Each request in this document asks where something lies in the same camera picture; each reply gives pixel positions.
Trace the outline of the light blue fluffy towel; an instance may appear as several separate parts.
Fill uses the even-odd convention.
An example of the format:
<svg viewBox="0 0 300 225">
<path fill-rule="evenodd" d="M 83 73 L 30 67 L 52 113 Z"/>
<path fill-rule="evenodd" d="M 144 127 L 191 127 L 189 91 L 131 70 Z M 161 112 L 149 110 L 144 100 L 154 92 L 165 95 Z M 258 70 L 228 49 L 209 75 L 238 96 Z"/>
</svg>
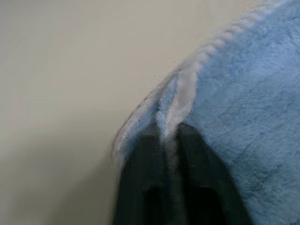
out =
<svg viewBox="0 0 300 225">
<path fill-rule="evenodd" d="M 269 0 L 197 48 L 118 132 L 113 156 L 120 174 L 138 137 L 158 135 L 167 225 L 188 224 L 181 123 L 227 166 L 254 225 L 300 225 L 300 0 Z"/>
</svg>

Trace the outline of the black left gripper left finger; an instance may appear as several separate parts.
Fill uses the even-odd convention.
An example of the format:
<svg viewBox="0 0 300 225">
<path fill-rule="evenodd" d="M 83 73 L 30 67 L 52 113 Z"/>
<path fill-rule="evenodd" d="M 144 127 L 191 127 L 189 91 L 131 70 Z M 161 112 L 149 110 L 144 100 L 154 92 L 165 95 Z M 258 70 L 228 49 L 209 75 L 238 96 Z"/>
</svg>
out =
<svg viewBox="0 0 300 225">
<path fill-rule="evenodd" d="M 120 174 L 112 225 L 167 225 L 169 185 L 158 135 L 141 135 Z"/>
</svg>

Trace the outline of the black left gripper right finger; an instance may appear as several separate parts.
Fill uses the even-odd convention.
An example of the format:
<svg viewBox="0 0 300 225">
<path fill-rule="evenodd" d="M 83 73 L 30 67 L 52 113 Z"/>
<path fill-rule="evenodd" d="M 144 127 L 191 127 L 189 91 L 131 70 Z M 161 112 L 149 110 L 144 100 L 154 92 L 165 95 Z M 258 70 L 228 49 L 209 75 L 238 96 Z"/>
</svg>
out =
<svg viewBox="0 0 300 225">
<path fill-rule="evenodd" d="M 181 123 L 176 138 L 187 225 L 254 225 L 227 166 L 201 134 Z"/>
</svg>

